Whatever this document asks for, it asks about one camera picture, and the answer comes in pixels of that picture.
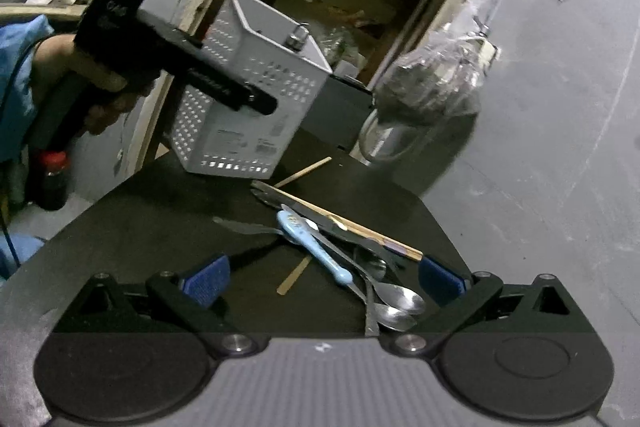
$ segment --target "red bottle cap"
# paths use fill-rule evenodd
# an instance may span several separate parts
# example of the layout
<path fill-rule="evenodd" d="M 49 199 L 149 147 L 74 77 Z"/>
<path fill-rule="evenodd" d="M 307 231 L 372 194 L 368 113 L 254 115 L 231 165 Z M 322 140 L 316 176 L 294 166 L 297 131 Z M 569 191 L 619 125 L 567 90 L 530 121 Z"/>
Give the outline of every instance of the red bottle cap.
<path fill-rule="evenodd" d="M 50 170 L 64 169 L 68 165 L 64 151 L 42 151 L 39 160 L 44 167 Z"/>

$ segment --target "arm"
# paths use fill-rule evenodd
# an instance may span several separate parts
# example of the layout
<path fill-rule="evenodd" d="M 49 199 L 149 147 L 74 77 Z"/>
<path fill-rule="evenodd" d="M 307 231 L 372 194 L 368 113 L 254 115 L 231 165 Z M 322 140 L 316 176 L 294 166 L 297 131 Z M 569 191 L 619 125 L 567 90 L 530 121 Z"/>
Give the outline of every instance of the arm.
<path fill-rule="evenodd" d="M 25 24 L 12 24 L 0 28 L 0 163 L 16 158 L 22 141 L 33 122 L 38 105 L 49 91 L 68 72 L 73 71 L 89 79 L 101 89 L 117 92 L 127 82 L 104 65 L 96 63 L 74 44 L 71 34 L 54 35 L 32 50 L 15 79 L 10 76 L 21 54 L 40 38 L 52 34 L 44 16 Z M 122 113 L 133 109 L 140 96 L 148 95 L 152 84 L 144 93 L 121 94 L 107 106 L 94 106 L 84 119 L 91 134 L 99 134 L 116 122 Z"/>

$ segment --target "chopsticks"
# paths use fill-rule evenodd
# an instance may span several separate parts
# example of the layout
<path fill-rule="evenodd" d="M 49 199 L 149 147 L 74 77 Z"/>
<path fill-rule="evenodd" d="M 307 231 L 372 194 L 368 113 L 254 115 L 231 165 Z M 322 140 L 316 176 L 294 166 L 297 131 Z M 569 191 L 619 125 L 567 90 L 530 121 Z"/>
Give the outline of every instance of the chopsticks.
<path fill-rule="evenodd" d="M 337 223 L 343 224 L 351 232 L 357 233 L 357 235 L 361 235 L 362 237 L 373 239 L 383 247 L 389 248 L 399 255 L 408 257 L 413 261 L 420 261 L 422 259 L 422 253 L 417 248 L 413 248 L 409 245 L 405 245 L 404 243 L 400 243 L 400 241 L 396 241 L 395 239 L 392 239 L 391 237 L 388 237 L 387 235 L 384 235 L 382 233 L 376 232 L 375 230 L 367 229 L 367 227 L 364 227 L 359 223 L 355 223 L 354 221 L 351 221 L 346 217 L 338 216 L 338 214 L 327 211 L 322 207 L 314 205 L 313 203 L 309 203 L 301 198 L 298 198 L 297 196 L 281 191 L 280 189 L 276 188 L 276 186 L 273 186 L 272 188 L 274 189 L 274 191 L 281 193 L 287 198 L 291 198 L 292 200 L 295 200 L 298 203 L 309 207 L 311 210 L 316 211 L 318 214 L 322 214 L 323 216 L 326 216 L 329 219 L 336 221 Z"/>
<path fill-rule="evenodd" d="M 312 163 L 309 167 L 305 167 L 304 169 L 301 169 L 300 171 L 296 172 L 295 174 L 292 174 L 288 178 L 285 178 L 281 182 L 276 183 L 274 185 L 274 187 L 276 187 L 276 188 L 282 187 L 283 185 L 286 185 L 289 182 L 297 180 L 298 178 L 304 176 L 305 174 L 310 173 L 314 169 L 317 169 L 318 167 L 320 167 L 320 166 L 322 166 L 325 163 L 330 162 L 330 161 L 331 161 L 331 157 L 330 156 L 327 156 L 326 158 L 322 158 L 322 160 L 320 160 L 319 162 Z M 286 295 L 287 294 L 287 292 L 291 289 L 291 287 L 294 285 L 294 283 L 298 280 L 298 278 L 305 271 L 305 268 L 307 267 L 307 265 L 311 261 L 311 258 L 312 258 L 311 254 L 308 253 L 305 256 L 305 258 L 302 261 L 300 261 L 300 264 L 293 269 L 293 271 L 287 276 L 287 278 L 284 281 L 282 281 L 280 286 L 278 286 L 278 288 L 276 289 L 276 292 L 278 293 L 278 295 Z"/>

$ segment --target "blue shirt sleeve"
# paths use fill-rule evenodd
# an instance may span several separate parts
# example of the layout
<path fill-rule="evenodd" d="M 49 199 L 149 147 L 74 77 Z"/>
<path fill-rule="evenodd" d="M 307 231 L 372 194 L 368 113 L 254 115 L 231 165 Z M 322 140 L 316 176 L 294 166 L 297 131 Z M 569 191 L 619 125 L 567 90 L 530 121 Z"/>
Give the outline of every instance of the blue shirt sleeve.
<path fill-rule="evenodd" d="M 9 77 L 29 45 L 51 34 L 53 29 L 45 16 L 0 28 L 0 104 L 2 97 L 7 97 L 0 115 L 0 162 L 18 157 L 24 135 L 36 116 L 29 86 L 33 51 L 27 55 L 11 86 L 8 86 Z"/>

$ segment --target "round black pad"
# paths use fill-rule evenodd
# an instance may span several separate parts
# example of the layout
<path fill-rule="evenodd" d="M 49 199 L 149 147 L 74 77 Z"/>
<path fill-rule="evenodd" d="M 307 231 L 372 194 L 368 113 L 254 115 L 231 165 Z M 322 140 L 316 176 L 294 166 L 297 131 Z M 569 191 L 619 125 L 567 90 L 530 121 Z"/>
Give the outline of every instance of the round black pad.
<path fill-rule="evenodd" d="M 195 335 L 153 323 L 146 333 L 52 333 L 34 367 L 45 400 L 97 422 L 140 420 L 181 402 L 202 383 L 207 355 Z"/>
<path fill-rule="evenodd" d="M 512 421 L 561 422 L 599 406 L 613 365 L 596 333 L 514 333 L 506 319 L 455 334 L 440 355 L 460 397 Z"/>

